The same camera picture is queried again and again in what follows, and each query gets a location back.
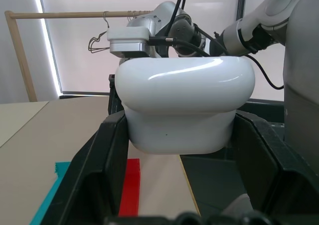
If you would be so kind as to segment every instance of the teal object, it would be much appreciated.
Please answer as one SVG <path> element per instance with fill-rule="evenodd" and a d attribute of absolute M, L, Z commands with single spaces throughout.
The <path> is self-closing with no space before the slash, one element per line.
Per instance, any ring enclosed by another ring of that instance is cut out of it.
<path fill-rule="evenodd" d="M 42 202 L 41 206 L 39 207 L 38 211 L 36 212 L 35 216 L 33 217 L 32 221 L 30 222 L 30 225 L 39 225 L 50 206 L 50 203 L 52 202 L 52 199 L 58 190 L 60 183 L 62 182 L 62 179 L 68 170 L 68 167 L 70 165 L 70 162 L 56 162 L 55 163 L 55 173 L 57 174 L 57 179 L 55 183 L 53 184 L 52 188 L 50 189 L 49 193 L 45 197 L 44 201 Z"/>

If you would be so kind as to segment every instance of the wooden clothes rack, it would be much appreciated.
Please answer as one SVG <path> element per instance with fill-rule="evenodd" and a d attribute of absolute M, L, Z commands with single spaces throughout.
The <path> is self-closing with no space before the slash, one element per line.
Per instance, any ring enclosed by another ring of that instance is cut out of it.
<path fill-rule="evenodd" d="M 151 11 L 103 11 L 103 12 L 60 12 L 60 13 L 13 13 L 6 11 L 5 17 L 8 23 L 16 57 L 18 58 L 24 85 L 30 102 L 36 102 L 36 94 L 26 60 L 20 32 L 16 23 L 17 19 L 54 19 L 54 18 L 115 18 L 115 17 L 135 17 L 148 14 Z"/>

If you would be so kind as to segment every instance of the wooden pole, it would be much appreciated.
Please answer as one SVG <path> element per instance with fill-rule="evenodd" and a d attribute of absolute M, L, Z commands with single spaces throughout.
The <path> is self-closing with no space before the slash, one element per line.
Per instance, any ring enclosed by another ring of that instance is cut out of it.
<path fill-rule="evenodd" d="M 103 17 L 135 17 L 151 11 L 106 11 L 104 12 L 60 12 L 60 13 L 13 13 L 13 19 L 54 19 L 54 18 L 103 18 Z"/>
<path fill-rule="evenodd" d="M 9 31 L 10 31 L 11 38 L 13 41 L 13 46 L 15 49 L 16 57 L 18 58 L 20 70 L 22 73 L 22 77 L 24 80 L 24 84 L 25 84 L 26 92 L 28 94 L 29 101 L 36 102 L 37 98 L 36 98 L 35 90 L 33 87 L 33 82 L 32 82 L 31 74 L 29 71 L 28 62 L 26 60 L 26 56 L 24 53 L 23 44 L 22 44 L 20 33 L 19 33 L 18 25 L 16 23 L 16 20 L 11 17 L 12 15 L 13 15 L 12 11 L 5 12 L 5 18 L 6 18 L 6 21 L 8 23 Z"/>

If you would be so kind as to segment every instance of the beige table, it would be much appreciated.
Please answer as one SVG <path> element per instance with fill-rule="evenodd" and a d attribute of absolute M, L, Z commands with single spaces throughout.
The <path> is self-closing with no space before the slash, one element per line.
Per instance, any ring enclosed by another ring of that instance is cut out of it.
<path fill-rule="evenodd" d="M 71 161 L 107 117 L 108 97 L 0 105 L 0 224 L 28 224 L 56 180 L 56 161 Z M 197 212 L 180 157 L 140 158 L 139 215 Z"/>

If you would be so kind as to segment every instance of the red block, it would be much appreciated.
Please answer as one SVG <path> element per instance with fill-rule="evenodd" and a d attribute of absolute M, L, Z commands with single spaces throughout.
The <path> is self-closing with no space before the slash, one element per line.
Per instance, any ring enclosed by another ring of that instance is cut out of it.
<path fill-rule="evenodd" d="M 126 164 L 119 217 L 138 216 L 140 200 L 140 182 L 140 160 L 128 159 Z"/>

